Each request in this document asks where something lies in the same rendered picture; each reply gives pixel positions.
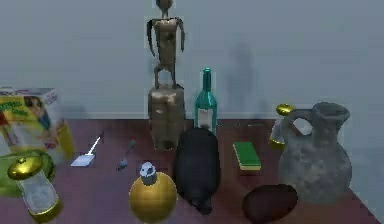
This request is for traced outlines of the gold round spray bottle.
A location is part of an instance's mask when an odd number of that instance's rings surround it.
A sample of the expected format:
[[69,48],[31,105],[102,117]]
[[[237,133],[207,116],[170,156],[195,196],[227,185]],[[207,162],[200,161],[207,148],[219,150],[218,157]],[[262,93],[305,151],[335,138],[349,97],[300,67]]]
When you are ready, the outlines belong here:
[[138,220],[144,224],[158,224],[167,219],[176,206],[176,185],[151,162],[144,162],[128,198],[131,212]]

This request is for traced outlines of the dark brown potato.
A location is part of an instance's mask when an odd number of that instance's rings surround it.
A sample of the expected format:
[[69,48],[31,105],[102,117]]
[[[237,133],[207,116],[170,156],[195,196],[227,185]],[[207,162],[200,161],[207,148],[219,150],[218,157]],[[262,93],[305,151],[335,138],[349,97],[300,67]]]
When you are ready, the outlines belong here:
[[291,185],[261,185],[244,197],[242,211],[252,224],[269,224],[287,216],[297,202],[297,192]]

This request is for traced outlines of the green yellow sponge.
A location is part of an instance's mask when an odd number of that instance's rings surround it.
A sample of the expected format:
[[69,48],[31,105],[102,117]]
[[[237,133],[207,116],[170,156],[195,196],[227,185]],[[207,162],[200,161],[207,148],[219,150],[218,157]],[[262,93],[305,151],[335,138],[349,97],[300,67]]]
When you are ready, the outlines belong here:
[[252,142],[234,142],[233,149],[242,171],[257,171],[262,167]]

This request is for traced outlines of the colourful cardboard box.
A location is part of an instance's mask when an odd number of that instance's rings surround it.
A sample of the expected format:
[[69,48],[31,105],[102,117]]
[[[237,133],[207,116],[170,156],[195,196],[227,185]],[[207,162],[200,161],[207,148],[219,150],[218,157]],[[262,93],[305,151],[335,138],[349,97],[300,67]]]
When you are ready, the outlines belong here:
[[40,149],[55,164],[70,160],[74,153],[54,88],[0,87],[0,133],[12,152]]

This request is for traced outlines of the gold capped glass shaker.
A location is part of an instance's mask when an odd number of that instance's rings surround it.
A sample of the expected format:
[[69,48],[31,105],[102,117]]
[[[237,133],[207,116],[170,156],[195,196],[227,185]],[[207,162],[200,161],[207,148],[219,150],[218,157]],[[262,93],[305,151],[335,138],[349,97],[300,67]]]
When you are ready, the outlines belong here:
[[37,224],[53,221],[61,212],[62,203],[47,179],[40,157],[21,157],[13,162],[7,171],[10,179],[17,182],[29,215]]
[[281,123],[284,117],[289,114],[295,107],[290,104],[279,104],[276,107],[276,112],[279,117],[275,120],[271,129],[269,144],[273,148],[283,149],[285,146],[284,137],[282,136]]

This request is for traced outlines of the teal glass wine bottle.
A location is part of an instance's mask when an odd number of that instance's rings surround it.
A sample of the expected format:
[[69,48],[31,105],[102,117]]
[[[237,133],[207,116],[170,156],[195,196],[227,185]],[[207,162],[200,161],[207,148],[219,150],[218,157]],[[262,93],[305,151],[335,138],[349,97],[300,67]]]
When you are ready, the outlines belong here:
[[194,126],[205,128],[216,133],[217,101],[212,92],[212,70],[204,68],[202,73],[202,89],[195,100]]

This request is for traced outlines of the white spatula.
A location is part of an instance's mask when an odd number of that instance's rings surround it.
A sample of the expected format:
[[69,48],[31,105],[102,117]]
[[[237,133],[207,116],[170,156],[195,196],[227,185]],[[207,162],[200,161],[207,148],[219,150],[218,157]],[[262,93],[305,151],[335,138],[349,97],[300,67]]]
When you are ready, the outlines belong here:
[[71,167],[87,167],[95,158],[94,150],[100,141],[103,139],[104,133],[98,135],[92,146],[89,148],[88,152],[82,155],[79,155],[72,163]]

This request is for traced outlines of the dark red wooden table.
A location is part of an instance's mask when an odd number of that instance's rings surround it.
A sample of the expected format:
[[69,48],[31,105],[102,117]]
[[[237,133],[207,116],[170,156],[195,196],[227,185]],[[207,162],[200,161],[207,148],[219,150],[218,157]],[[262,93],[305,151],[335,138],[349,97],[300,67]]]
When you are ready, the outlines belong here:
[[[73,141],[83,153],[99,133],[102,143],[96,158],[87,168],[68,165],[57,168],[54,185],[64,208],[56,224],[141,224],[131,214],[128,192],[138,177],[141,164],[150,160],[158,170],[170,173],[173,153],[152,148],[146,120],[71,120]],[[203,216],[180,199],[165,224],[250,224],[242,213],[242,199],[258,185],[277,182],[277,163],[281,152],[268,145],[271,120],[221,120],[217,128],[223,179],[212,199],[213,212]],[[122,171],[116,167],[131,140],[135,147]],[[257,171],[242,171],[233,149],[234,142],[252,142],[261,160]],[[314,206],[300,202],[284,219],[274,224],[381,224],[360,199],[349,192],[338,203]]]

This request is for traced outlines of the brown human figure statue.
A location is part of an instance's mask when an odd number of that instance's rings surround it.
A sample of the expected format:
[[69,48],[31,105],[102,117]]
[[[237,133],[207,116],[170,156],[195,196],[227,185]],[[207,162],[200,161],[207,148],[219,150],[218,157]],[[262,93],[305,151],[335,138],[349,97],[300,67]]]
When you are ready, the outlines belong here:
[[170,17],[173,0],[155,0],[161,17],[150,19],[146,25],[149,49],[158,58],[154,66],[154,86],[148,93],[148,115],[154,148],[168,151],[177,147],[184,131],[184,88],[176,81],[177,30],[180,49],[185,49],[185,29],[180,17]]

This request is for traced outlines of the grey stone jug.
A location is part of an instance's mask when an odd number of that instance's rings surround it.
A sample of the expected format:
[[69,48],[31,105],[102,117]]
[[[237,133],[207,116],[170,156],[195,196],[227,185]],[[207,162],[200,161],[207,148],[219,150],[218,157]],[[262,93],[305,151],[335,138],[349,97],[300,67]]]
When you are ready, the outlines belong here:
[[347,108],[320,102],[310,109],[295,109],[282,120],[285,149],[278,177],[296,190],[300,200],[331,204],[348,191],[352,165],[338,132],[349,117]]

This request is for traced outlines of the black lying vase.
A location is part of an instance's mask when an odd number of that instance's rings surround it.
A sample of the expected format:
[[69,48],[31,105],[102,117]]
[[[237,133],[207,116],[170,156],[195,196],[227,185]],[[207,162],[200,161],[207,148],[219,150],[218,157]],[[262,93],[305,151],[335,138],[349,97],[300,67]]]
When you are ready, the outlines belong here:
[[211,131],[191,128],[180,135],[172,179],[184,200],[200,214],[211,214],[211,199],[221,181],[218,140]]

